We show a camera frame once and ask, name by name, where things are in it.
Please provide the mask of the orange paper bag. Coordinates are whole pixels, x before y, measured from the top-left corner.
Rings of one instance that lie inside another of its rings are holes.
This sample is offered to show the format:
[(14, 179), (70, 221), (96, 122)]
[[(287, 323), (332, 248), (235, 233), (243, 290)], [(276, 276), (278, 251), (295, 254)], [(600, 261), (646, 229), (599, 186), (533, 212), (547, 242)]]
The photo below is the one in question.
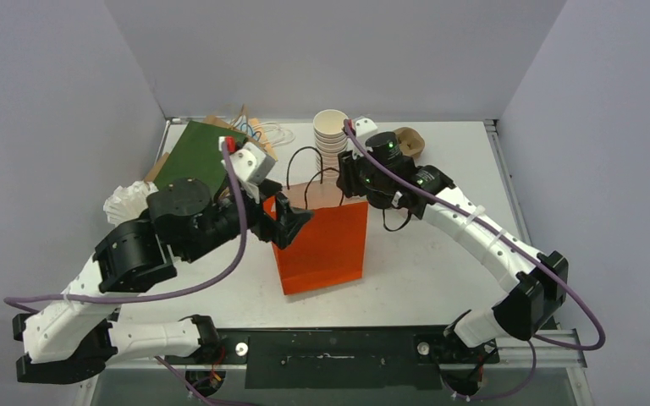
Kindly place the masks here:
[(294, 242), (281, 250), (273, 248), (278, 275), (285, 295), (302, 294), (363, 277), (369, 205), (344, 197), (333, 181), (339, 174), (326, 167), (321, 155), (316, 169), (303, 184), (290, 182), (295, 157), (286, 166), (284, 193), (291, 205), (314, 213)]

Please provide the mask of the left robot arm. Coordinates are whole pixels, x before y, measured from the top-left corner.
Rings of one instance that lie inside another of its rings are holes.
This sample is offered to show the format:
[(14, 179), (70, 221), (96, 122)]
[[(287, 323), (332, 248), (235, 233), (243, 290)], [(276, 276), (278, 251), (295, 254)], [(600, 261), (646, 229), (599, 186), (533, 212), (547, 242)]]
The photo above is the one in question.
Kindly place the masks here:
[(294, 208), (279, 183), (266, 180), (256, 197), (214, 200), (194, 178), (179, 178), (149, 195), (146, 209), (118, 225), (95, 248), (78, 277), (36, 313), (12, 322), (24, 346), (16, 363), (19, 382), (68, 385), (108, 365), (165, 355), (200, 364), (222, 347), (208, 315), (163, 324), (130, 324), (117, 317), (122, 300), (143, 297), (177, 274), (176, 260), (194, 262), (242, 233), (280, 249), (312, 219)]

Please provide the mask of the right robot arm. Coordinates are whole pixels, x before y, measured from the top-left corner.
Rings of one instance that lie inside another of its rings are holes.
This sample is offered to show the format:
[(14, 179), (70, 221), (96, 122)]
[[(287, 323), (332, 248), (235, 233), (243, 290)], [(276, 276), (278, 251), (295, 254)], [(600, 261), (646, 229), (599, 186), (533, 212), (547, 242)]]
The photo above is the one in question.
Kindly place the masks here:
[(405, 209), (409, 217), (441, 230), (479, 260), (505, 293), (492, 307), (468, 310), (446, 328), (447, 355), (465, 362), (492, 339), (532, 338), (566, 300), (559, 283), (568, 277), (568, 261), (556, 251), (545, 255), (501, 228), (452, 178), (432, 165), (416, 165), (394, 133), (373, 135), (365, 149), (365, 155), (338, 155), (336, 185), (343, 194), (364, 197), (380, 210)]

